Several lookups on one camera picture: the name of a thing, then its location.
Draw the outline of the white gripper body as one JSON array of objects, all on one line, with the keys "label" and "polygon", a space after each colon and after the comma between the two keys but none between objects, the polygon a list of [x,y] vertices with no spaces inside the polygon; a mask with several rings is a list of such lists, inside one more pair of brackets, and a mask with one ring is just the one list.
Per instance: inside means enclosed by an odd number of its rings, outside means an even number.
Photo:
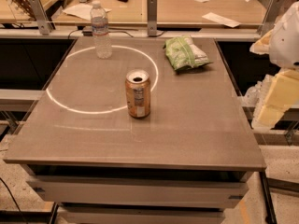
[{"label": "white gripper body", "polygon": [[299,2],[276,23],[269,43],[270,62],[280,68],[299,68]]}]

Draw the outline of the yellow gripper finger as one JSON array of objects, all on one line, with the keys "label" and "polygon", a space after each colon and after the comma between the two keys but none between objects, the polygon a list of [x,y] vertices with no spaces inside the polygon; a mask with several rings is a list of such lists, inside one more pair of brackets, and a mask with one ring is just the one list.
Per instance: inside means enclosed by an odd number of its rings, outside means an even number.
[{"label": "yellow gripper finger", "polygon": [[273,31],[270,30],[265,35],[263,35],[259,40],[253,43],[249,51],[258,55],[265,55],[270,53],[270,41],[272,38]]},{"label": "yellow gripper finger", "polygon": [[251,127],[256,131],[268,131],[275,127],[292,105],[299,101],[299,72],[281,68],[274,76],[266,75]]}]

